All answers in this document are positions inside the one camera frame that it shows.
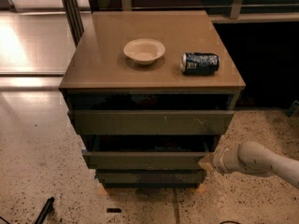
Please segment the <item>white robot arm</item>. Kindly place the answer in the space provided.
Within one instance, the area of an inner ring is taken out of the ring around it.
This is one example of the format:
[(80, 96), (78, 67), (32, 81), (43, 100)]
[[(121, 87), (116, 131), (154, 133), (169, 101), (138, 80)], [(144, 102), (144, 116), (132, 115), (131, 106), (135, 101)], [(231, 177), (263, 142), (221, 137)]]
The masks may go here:
[(253, 141), (216, 150), (201, 158), (198, 164), (208, 172), (223, 175), (235, 172), (261, 177), (276, 175), (299, 189), (299, 161), (278, 155)]

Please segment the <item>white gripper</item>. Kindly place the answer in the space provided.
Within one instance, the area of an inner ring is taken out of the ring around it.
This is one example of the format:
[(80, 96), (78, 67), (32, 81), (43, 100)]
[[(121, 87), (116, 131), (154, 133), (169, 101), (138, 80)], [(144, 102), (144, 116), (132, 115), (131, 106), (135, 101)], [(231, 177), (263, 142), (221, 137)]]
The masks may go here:
[(214, 168), (220, 174), (231, 174), (233, 172), (244, 173), (244, 164), (238, 158), (238, 148), (221, 148), (201, 158), (199, 166), (207, 172), (213, 172)]

